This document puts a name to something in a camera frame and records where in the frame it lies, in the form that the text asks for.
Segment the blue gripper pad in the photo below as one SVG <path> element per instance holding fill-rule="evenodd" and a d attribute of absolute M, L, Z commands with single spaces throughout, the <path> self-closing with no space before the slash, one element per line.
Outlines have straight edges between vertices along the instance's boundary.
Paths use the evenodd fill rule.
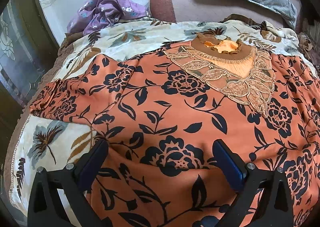
<path fill-rule="evenodd" d="M 221 139 L 213 143 L 212 152 L 217 166 L 222 170 L 231 188 L 240 192 L 244 187 L 246 177 L 245 163 L 237 154 L 232 153 Z"/>

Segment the purple cloth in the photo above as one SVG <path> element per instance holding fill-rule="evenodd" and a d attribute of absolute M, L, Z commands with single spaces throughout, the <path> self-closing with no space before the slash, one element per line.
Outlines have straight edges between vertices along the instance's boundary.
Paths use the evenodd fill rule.
<path fill-rule="evenodd" d="M 83 31 L 83 35 L 113 26 L 120 19 L 149 16 L 142 5 L 131 0 L 89 0 L 69 22 L 68 33 Z"/>

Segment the floral pattern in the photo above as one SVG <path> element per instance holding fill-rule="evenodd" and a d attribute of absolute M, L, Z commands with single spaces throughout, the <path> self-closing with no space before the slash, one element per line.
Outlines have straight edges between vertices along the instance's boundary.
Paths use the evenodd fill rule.
<path fill-rule="evenodd" d="M 198 94 L 199 91 L 205 93 L 210 89 L 208 85 L 182 70 L 169 72 L 168 81 L 161 88 L 168 95 L 179 93 L 187 97 L 192 97 Z"/>
<path fill-rule="evenodd" d="M 269 129 L 277 130 L 283 138 L 291 136 L 292 114 L 287 107 L 272 98 L 269 104 L 268 117 L 265 119 Z"/>
<path fill-rule="evenodd" d="M 31 105 L 32 114 L 86 124 L 108 141 L 110 152 L 87 197 L 107 226 L 214 226 L 234 200 L 216 167 L 215 139 L 223 139 L 246 163 L 285 170 L 294 226 L 300 226 L 319 197 L 318 80 L 298 57 L 271 54 L 277 81 L 263 119 L 253 107 L 190 74 L 193 65 L 203 63 L 181 68 L 167 58 L 184 46 L 190 42 L 168 42 L 126 62 L 99 54 L 83 75 L 50 83 Z M 256 76 L 273 78 L 263 74 Z M 28 157 L 36 161 L 50 153 L 60 129 L 37 128 Z M 73 152 L 89 143 L 84 133 Z M 260 198 L 259 191 L 255 201 Z M 256 209 L 252 205 L 244 224 Z"/>

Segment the metal screw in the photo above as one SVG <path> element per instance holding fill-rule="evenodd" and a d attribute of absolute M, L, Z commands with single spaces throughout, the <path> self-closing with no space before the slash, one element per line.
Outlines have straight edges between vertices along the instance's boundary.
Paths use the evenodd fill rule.
<path fill-rule="evenodd" d="M 66 165 L 66 169 L 67 169 L 67 170 L 71 170 L 71 169 L 73 169 L 74 167 L 75 167 L 75 165 L 74 165 L 73 163 L 69 163 L 69 164 Z"/>
<path fill-rule="evenodd" d="M 250 170 L 254 170 L 256 168 L 256 165 L 253 164 L 253 163 L 248 163 L 247 164 L 247 168 L 250 169 Z"/>
<path fill-rule="evenodd" d="M 44 170 L 44 168 L 43 167 L 38 167 L 37 168 L 37 172 L 39 173 L 39 174 L 41 174 L 41 172 Z"/>
<path fill-rule="evenodd" d="M 283 168 L 281 168 L 281 167 L 277 167 L 277 171 L 278 171 L 279 173 L 283 173 L 283 172 L 284 172 Z"/>

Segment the bed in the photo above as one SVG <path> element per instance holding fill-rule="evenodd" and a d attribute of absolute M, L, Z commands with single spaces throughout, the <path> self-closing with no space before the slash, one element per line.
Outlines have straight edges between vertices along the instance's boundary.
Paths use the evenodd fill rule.
<path fill-rule="evenodd" d="M 300 0 L 291 2 L 300 12 Z M 197 32 L 209 31 L 211 28 L 219 36 L 223 31 L 230 30 L 231 26 L 240 34 L 249 33 L 251 38 L 247 41 L 251 45 L 263 46 L 276 54 L 300 56 L 317 77 L 316 64 L 310 62 L 316 62 L 317 52 L 311 52 L 309 57 L 300 53 L 298 37 L 280 29 L 288 27 L 284 19 L 253 3 L 243 0 L 150 0 L 149 8 L 153 18 L 120 20 L 112 28 L 84 37 L 82 33 L 66 35 L 54 67 L 44 75 L 30 103 L 41 94 L 48 82 L 82 74 L 98 53 L 122 61 L 161 48 L 165 42 L 193 39 Z M 273 26 L 266 26 L 264 33 L 261 33 L 261 27 L 257 30 L 256 26 L 264 21 Z M 304 27 L 304 31 L 310 34 L 310 27 Z M 298 15 L 295 31 L 297 34 L 303 31 L 301 14 Z M 230 32 L 228 36 L 236 40 L 239 35 Z M 317 45 L 316 38 L 311 38 L 312 43 Z M 47 170 L 58 170 L 67 163 L 76 162 L 90 150 L 96 136 L 96 132 L 87 125 L 30 115 L 28 106 L 12 135 L 4 168 L 5 190 L 10 202 L 25 215 L 36 168 L 43 166 Z M 68 216 L 72 218 L 63 194 L 61 199 Z M 72 223 L 77 226 L 74 217 Z"/>

